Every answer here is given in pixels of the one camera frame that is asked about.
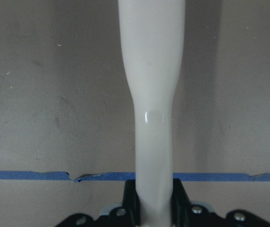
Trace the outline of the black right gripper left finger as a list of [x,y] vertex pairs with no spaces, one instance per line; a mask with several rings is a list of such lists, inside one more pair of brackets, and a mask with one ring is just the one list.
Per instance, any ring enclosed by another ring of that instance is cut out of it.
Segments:
[[122,205],[109,213],[110,227],[136,227],[140,224],[140,203],[135,189],[135,180],[125,182]]

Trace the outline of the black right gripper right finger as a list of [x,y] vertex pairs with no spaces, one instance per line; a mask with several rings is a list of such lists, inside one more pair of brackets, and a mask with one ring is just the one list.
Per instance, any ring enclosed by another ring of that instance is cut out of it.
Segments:
[[172,220],[176,227],[214,227],[211,212],[201,204],[192,203],[180,179],[173,179]]

